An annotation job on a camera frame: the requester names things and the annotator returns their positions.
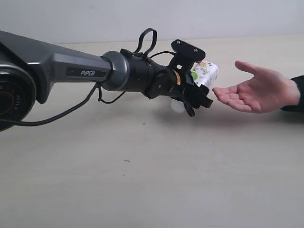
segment white tabletop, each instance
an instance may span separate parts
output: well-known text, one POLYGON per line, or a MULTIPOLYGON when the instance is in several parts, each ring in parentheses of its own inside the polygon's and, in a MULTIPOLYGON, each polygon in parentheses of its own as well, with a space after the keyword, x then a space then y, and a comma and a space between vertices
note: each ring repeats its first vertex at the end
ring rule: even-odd
MULTIPOLYGON (((235 60, 289 78, 304 74, 304 36, 188 42, 218 65, 214 86, 251 77, 235 60)), ((102 55, 136 45, 64 46, 102 55)), ((171 50, 170 41, 158 42, 155 51, 162 50, 171 50)), ((26 120, 70 108, 91 87, 55 85, 26 120)), ((105 91, 104 99, 117 95, 105 91)), ((212 92, 211 108, 194 118, 173 112, 166 97, 129 93, 106 105, 97 97, 51 124, 1 132, 1 228, 304 227, 302 114, 241 113, 212 92)))

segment open palm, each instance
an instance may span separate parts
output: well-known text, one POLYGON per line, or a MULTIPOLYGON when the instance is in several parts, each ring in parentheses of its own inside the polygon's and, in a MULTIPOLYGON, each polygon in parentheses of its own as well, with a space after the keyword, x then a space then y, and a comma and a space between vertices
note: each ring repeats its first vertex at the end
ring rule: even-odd
POLYGON ((296 105, 300 96, 296 84, 281 73, 240 61, 235 66, 253 77, 228 88, 214 88, 220 102, 238 111, 257 114, 296 105))

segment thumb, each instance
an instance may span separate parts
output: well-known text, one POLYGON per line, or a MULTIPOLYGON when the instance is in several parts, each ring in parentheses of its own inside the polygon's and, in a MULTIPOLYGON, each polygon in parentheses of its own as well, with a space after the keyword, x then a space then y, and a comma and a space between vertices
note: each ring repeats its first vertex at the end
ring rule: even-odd
POLYGON ((247 63, 247 62, 241 62, 241 61, 236 61, 235 64, 237 69, 241 70, 241 71, 245 71, 245 72, 248 72, 250 74, 255 74, 258 70, 258 67, 257 66, 254 66, 250 63, 247 63))

